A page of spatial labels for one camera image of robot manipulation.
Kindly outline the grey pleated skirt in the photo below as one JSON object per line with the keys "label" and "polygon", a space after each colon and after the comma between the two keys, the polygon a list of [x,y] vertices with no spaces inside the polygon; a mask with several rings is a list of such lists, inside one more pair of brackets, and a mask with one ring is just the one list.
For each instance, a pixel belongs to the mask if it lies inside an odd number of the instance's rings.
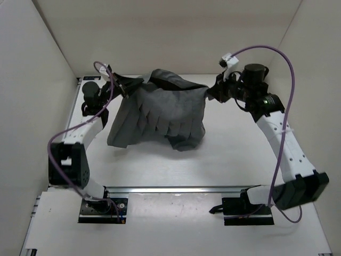
{"label": "grey pleated skirt", "polygon": [[197,148],[206,133],[203,118],[208,86],[163,69],[142,79],[137,90],[122,99],[107,137],[108,146],[126,148],[163,137],[174,150]]}

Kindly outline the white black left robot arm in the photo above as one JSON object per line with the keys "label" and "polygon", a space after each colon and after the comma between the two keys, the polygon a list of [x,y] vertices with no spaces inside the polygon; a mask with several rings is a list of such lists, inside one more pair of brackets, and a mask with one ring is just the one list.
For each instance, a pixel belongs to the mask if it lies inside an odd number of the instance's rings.
{"label": "white black left robot arm", "polygon": [[77,125],[63,132],[61,142],[48,143],[48,179],[51,185],[72,187],[83,199],[93,201],[99,212],[106,212],[113,202],[106,187],[90,177],[86,150],[108,122],[108,104],[119,95],[128,99],[143,79],[113,74],[113,81],[103,86],[98,81],[93,77],[81,86],[82,116]]}

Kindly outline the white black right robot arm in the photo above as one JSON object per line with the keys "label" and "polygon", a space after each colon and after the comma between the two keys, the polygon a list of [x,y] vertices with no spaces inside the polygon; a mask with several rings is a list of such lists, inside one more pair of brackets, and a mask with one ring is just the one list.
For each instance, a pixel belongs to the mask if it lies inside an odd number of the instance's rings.
{"label": "white black right robot arm", "polygon": [[208,95],[220,103],[230,99],[242,101],[242,110],[250,113],[267,138],[277,157],[275,173],[281,173],[283,183],[246,189],[239,199],[239,209],[252,213],[258,205],[275,205],[281,210],[315,202],[327,184],[326,173],[319,173],[307,159],[287,122],[288,107],[280,98],[268,93],[265,77],[269,70],[261,64],[248,64],[242,72],[224,71],[217,75]]}

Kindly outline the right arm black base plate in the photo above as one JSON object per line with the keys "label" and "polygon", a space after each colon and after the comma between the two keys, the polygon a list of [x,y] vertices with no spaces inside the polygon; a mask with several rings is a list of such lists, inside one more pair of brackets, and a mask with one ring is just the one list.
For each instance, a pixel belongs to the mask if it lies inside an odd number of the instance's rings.
{"label": "right arm black base plate", "polygon": [[265,205],[250,204],[241,197],[222,198],[225,226],[272,226],[271,209]]}

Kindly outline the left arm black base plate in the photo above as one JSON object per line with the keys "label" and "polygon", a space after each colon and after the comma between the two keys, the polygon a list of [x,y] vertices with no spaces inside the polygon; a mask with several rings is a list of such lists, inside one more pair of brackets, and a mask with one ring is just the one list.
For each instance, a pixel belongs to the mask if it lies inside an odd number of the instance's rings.
{"label": "left arm black base plate", "polygon": [[119,196],[111,198],[118,207],[107,202],[82,200],[79,210],[78,223],[91,224],[125,224],[127,219],[128,197]]}

